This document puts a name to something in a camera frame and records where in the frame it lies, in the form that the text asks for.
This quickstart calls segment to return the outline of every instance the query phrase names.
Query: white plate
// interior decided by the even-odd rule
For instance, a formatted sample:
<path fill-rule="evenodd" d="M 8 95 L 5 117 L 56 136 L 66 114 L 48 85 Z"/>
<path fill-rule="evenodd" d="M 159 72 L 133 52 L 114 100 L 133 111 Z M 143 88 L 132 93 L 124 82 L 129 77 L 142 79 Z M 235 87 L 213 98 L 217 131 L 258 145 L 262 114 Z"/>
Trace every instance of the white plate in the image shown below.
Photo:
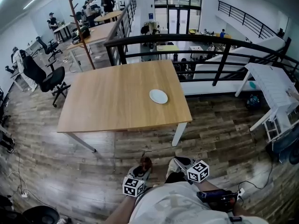
<path fill-rule="evenodd" d="M 161 90 L 151 90 L 149 92 L 149 97 L 152 99 L 152 101 L 158 104 L 165 104 L 168 101 L 167 95 Z"/>

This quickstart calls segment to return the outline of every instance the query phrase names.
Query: yellow table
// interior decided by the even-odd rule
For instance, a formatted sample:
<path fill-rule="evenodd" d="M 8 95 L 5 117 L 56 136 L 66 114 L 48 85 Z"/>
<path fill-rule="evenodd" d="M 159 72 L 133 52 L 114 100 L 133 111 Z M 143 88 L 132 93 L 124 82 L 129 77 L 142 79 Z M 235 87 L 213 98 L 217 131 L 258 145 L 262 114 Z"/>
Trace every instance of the yellow table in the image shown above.
<path fill-rule="evenodd" d="M 96 19 L 94 19 L 95 22 L 104 22 L 105 20 L 111 20 L 114 17 L 117 17 L 121 15 L 122 11 L 113 11 L 110 13 L 107 13 L 105 16 L 98 16 Z"/>
<path fill-rule="evenodd" d="M 104 42 L 107 39 L 110 31 L 113 29 L 114 25 L 115 25 L 115 22 L 110 22 L 110 23 L 103 24 L 103 25 L 96 26 L 96 27 L 93 27 L 93 28 L 89 29 L 90 30 L 90 36 L 88 38 L 84 39 L 84 41 L 85 41 L 86 46 L 87 46 L 87 48 L 88 48 L 88 50 L 91 54 L 93 52 L 91 51 L 89 45 Z M 76 45 L 73 45 L 73 44 L 69 45 L 69 47 L 66 50 L 71 51 L 70 54 L 71 54 L 75 64 L 78 66 L 79 70 L 81 72 L 83 72 L 83 70 L 80 66 L 80 62 L 77 59 L 77 56 L 76 56 L 75 51 L 74 51 L 78 47 L 84 48 L 83 44 L 81 42 L 79 42 Z"/>
<path fill-rule="evenodd" d="M 163 90 L 166 104 L 150 99 L 152 89 Z M 136 130 L 178 124 L 176 146 L 191 122 L 191 114 L 170 60 L 150 61 L 79 73 L 66 97 L 58 133 L 95 152 L 74 133 Z"/>
<path fill-rule="evenodd" d="M 164 46 L 157 46 L 157 51 L 178 51 L 179 48 L 176 45 L 164 45 Z"/>

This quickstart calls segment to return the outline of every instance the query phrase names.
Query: person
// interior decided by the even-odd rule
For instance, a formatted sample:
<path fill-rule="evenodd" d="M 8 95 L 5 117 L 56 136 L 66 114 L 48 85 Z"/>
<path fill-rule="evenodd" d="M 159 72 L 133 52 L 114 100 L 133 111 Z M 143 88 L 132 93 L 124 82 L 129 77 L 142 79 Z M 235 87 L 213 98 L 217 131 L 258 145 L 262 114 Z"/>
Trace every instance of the person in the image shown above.
<path fill-rule="evenodd" d="M 220 37 L 221 38 L 224 38 L 224 35 L 225 35 L 226 33 L 225 33 L 225 30 L 224 29 L 222 29 L 222 32 L 220 33 Z"/>
<path fill-rule="evenodd" d="M 21 52 L 17 47 L 13 48 L 13 66 L 18 67 L 19 73 L 23 77 L 23 79 L 26 81 L 26 83 L 31 88 L 31 91 L 34 92 L 37 88 L 37 83 L 35 83 L 34 80 L 30 79 L 24 74 L 24 64 L 23 64 L 23 58 L 21 55 Z"/>
<path fill-rule="evenodd" d="M 14 140 L 7 137 L 2 131 L 0 131 L 0 145 L 7 148 L 9 153 L 14 150 Z"/>
<path fill-rule="evenodd" d="M 52 29 L 53 31 L 55 31 L 58 28 L 58 21 L 56 19 L 56 17 L 53 17 L 54 13 L 50 13 L 49 14 L 49 19 L 48 19 L 48 25 L 49 28 Z M 61 42 L 61 38 L 60 38 L 60 33 L 56 32 L 55 33 L 55 37 L 56 37 L 56 41 L 59 44 Z"/>
<path fill-rule="evenodd" d="M 86 19 L 89 23 L 89 27 L 93 28 L 95 27 L 95 23 L 94 23 L 94 15 L 97 13 L 97 11 L 92 11 L 92 8 L 90 7 L 90 3 L 92 3 L 94 0 L 86 0 L 84 3 L 84 11 L 85 11 L 85 15 L 86 15 Z"/>
<path fill-rule="evenodd" d="M 115 6 L 114 0 L 101 0 L 101 6 L 104 7 L 105 13 L 113 12 Z"/>
<path fill-rule="evenodd" d="M 208 181 L 190 185 L 185 174 L 177 172 L 178 166 L 172 159 L 163 185 L 147 190 L 136 203 L 137 198 L 126 196 L 123 202 L 108 217 L 105 224 L 228 224 L 228 213 L 212 210 L 197 197 L 201 192 L 216 190 Z M 233 216 L 240 224 L 267 224 L 265 220 L 251 215 L 239 204 L 233 208 Z"/>

